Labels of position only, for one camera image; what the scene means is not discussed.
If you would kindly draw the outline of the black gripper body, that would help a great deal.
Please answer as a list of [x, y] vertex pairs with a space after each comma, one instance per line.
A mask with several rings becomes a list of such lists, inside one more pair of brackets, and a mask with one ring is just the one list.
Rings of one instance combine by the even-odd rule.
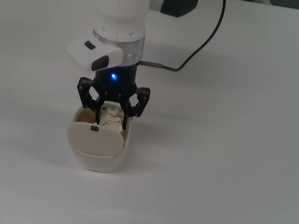
[[99, 99], [119, 102], [118, 95], [125, 100], [135, 93], [137, 65], [116, 66], [95, 72], [92, 87]]

